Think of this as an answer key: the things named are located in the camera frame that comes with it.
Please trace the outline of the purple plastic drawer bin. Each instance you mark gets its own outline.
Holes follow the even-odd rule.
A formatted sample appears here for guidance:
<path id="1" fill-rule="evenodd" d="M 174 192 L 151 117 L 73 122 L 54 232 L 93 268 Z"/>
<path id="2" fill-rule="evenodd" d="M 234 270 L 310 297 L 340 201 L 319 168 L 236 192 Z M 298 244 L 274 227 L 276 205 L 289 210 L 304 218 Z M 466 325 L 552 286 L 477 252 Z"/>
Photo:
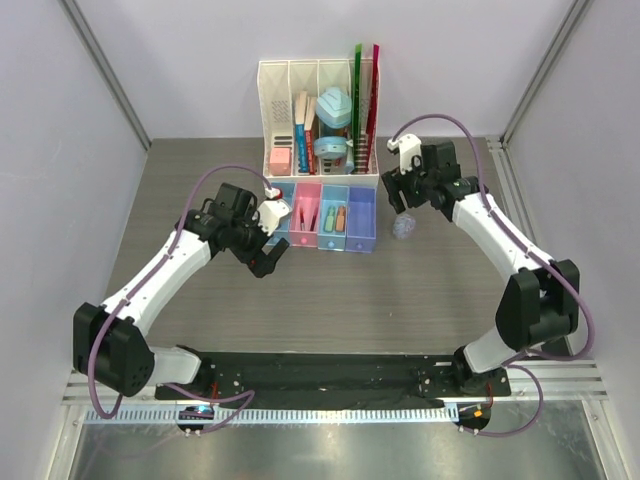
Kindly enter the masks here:
<path id="1" fill-rule="evenodd" d="M 350 187 L 347 202 L 345 250 L 372 253 L 376 245 L 376 190 Z"/>

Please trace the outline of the pink plastic drawer bin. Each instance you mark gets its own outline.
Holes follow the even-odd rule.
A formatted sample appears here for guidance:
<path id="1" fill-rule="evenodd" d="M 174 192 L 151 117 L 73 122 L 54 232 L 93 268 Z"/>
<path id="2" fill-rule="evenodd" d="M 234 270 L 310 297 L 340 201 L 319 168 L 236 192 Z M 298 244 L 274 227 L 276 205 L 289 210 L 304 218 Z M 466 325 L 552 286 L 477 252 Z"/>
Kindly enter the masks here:
<path id="1" fill-rule="evenodd" d="M 298 183 L 296 185 L 293 212 L 290 222 L 290 243 L 296 247 L 316 248 L 318 244 L 318 223 L 320 217 L 320 206 L 322 197 L 322 185 L 319 183 Z M 304 206 L 311 216 L 316 207 L 319 208 L 317 217 L 316 230 L 314 232 L 302 232 L 300 230 L 299 208 Z"/>

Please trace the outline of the light blue drawer bin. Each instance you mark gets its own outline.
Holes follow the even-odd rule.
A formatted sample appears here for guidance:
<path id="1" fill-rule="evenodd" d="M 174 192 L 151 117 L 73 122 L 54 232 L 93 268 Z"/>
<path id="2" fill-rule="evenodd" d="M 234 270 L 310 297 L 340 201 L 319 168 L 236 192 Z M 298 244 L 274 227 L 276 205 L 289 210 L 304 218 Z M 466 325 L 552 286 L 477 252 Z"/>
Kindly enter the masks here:
<path id="1" fill-rule="evenodd" d="M 320 250 L 344 251 L 346 246 L 346 227 L 347 227 L 347 203 L 349 197 L 349 188 L 342 185 L 324 185 L 322 189 L 320 217 L 318 224 L 318 244 Z M 324 232 L 324 221 L 326 211 L 329 206 L 338 207 L 344 205 L 346 207 L 346 227 L 344 233 Z"/>

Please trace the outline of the blue plastic drawer bin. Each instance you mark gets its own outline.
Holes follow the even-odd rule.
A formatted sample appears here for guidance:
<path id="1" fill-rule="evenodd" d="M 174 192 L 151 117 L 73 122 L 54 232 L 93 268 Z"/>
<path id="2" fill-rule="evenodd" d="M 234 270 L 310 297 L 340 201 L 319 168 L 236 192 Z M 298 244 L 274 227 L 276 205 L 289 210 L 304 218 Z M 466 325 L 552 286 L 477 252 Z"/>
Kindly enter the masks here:
<path id="1" fill-rule="evenodd" d="M 282 193 L 282 199 L 290 206 L 293 207 L 293 200 L 295 194 L 296 184 L 292 182 L 273 182 L 272 185 L 275 188 L 278 188 Z M 290 222 L 291 215 L 283 219 L 279 227 L 274 231 L 273 236 L 266 243 L 267 246 L 275 246 L 280 239 L 285 239 L 287 242 L 290 241 Z"/>

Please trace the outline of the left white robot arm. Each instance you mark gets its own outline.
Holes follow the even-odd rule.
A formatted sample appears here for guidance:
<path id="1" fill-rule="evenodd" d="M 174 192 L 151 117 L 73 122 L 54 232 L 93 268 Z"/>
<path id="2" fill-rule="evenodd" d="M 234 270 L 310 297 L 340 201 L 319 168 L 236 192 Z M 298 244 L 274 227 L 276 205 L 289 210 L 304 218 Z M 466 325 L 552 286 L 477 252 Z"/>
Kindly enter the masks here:
<path id="1" fill-rule="evenodd" d="M 214 257 L 230 251 L 257 278 L 271 274 L 289 244 L 263 248 L 292 208 L 269 187 L 258 201 L 224 183 L 215 198 L 188 210 L 160 251 L 115 294 L 82 304 L 73 317 L 73 367 L 117 393 L 132 397 L 148 385 L 173 383 L 190 398 L 205 397 L 213 375 L 203 355 L 187 347 L 151 347 L 146 337 L 180 288 Z"/>

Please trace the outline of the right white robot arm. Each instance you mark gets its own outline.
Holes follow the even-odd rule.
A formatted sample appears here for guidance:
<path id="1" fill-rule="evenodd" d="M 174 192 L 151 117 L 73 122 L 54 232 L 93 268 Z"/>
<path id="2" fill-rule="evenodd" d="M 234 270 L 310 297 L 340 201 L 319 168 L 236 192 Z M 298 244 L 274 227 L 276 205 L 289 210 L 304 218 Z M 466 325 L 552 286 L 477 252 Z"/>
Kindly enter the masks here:
<path id="1" fill-rule="evenodd" d="M 477 177 L 463 176 L 453 143 L 425 145 L 407 134 L 389 140 L 387 148 L 399 158 L 398 166 L 381 176 L 395 212 L 429 204 L 476 243 L 505 282 L 494 327 L 453 355 L 457 391 L 484 391 L 506 361 L 576 331 L 578 267 L 539 249 Z"/>

